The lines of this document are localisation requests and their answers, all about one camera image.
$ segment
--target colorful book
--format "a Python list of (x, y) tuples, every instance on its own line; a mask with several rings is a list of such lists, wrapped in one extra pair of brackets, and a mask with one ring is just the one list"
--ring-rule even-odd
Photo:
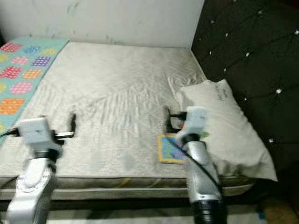
[(184, 154), (175, 148), (169, 141), (175, 141), (175, 135), (161, 134), (158, 136), (158, 155), (162, 163), (184, 163)]

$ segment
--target black tufted headboard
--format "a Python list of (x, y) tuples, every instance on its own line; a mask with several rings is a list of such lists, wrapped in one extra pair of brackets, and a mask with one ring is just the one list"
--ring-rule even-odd
[(271, 0), (206, 0), (192, 51), (226, 79), (280, 182), (299, 178), (299, 10)]

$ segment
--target purple pattern square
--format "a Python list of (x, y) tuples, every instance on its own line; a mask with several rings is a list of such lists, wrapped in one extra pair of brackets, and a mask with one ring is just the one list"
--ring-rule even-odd
[(37, 57), (34, 62), (31, 64), (32, 66), (47, 66), (52, 60), (52, 57), (43, 57), (43, 56), (39, 56)]

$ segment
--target pink pattern square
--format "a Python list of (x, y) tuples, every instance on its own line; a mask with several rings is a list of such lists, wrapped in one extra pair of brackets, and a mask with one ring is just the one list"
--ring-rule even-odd
[(10, 92), (15, 95), (24, 94), (30, 91), (31, 88), (32, 88), (31, 83), (16, 83), (10, 88)]
[(0, 78), (16, 78), (22, 68), (6, 67), (1, 73)]
[(6, 43), (0, 48), (0, 50), (3, 50), (5, 52), (16, 52), (21, 47), (21, 44)]
[(25, 65), (26, 63), (29, 62), (29, 59), (26, 58), (25, 56), (22, 56), (22, 57), (15, 57), (11, 60), (11, 63), (14, 63), (14, 64), (20, 64), (20, 65)]

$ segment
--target floor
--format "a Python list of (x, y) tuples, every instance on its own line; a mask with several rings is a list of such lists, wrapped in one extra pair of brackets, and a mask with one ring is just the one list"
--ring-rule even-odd
[[(229, 224), (266, 224), (256, 206), (229, 206)], [(68, 210), (51, 211), (47, 224), (193, 224), (189, 208), (144, 210)]]

